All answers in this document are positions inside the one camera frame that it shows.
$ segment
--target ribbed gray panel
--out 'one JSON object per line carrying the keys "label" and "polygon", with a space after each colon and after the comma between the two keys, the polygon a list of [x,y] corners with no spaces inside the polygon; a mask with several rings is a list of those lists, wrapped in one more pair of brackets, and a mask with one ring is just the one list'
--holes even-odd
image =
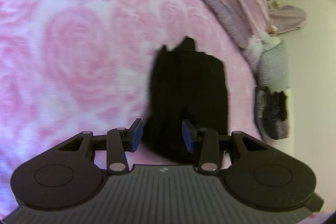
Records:
{"label": "ribbed gray panel", "polygon": [[295,224],[311,212],[273,213],[232,198],[217,177],[192,166],[136,165],[110,177],[90,201],[59,212],[20,207],[5,224]]}

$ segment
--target bedspread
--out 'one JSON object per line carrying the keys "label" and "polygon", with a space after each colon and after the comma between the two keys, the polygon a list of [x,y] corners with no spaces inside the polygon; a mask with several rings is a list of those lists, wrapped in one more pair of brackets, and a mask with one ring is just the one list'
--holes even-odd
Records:
{"label": "bedspread", "polygon": [[[83,130],[145,118],[155,51],[185,35],[226,64],[230,131],[257,137],[251,71],[201,0],[0,0],[0,218],[17,206],[18,165]],[[142,146],[127,158],[168,163]]]}

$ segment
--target metal rivet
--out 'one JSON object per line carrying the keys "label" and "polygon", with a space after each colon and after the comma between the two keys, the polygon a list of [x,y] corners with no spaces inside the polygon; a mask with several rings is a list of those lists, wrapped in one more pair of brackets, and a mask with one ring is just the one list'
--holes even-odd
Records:
{"label": "metal rivet", "polygon": [[218,169],[218,165],[217,164],[214,164],[213,162],[206,162],[204,164],[201,165],[201,168],[204,170],[204,171],[216,171]]}
{"label": "metal rivet", "polygon": [[122,164],[121,162],[115,162],[111,164],[109,167],[110,170],[112,171],[123,171],[126,169],[126,165]]}

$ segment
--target white logo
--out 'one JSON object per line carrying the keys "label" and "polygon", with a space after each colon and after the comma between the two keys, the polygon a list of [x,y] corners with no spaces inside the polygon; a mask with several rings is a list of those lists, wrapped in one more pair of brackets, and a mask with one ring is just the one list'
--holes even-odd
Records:
{"label": "white logo", "polygon": [[164,167],[164,168],[160,169],[160,171],[161,171],[162,173],[165,173],[165,172],[169,171],[169,169],[166,168],[166,167]]}

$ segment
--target black cloth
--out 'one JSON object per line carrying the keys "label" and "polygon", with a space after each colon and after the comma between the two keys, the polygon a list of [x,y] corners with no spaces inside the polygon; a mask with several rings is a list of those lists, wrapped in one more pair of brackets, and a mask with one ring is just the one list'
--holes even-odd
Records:
{"label": "black cloth", "polygon": [[186,150],[182,120],[195,128],[227,135],[228,98],[223,63],[197,52],[186,37],[169,52],[158,52],[150,79],[150,116],[142,141],[154,152],[180,164],[197,164],[199,153]]}

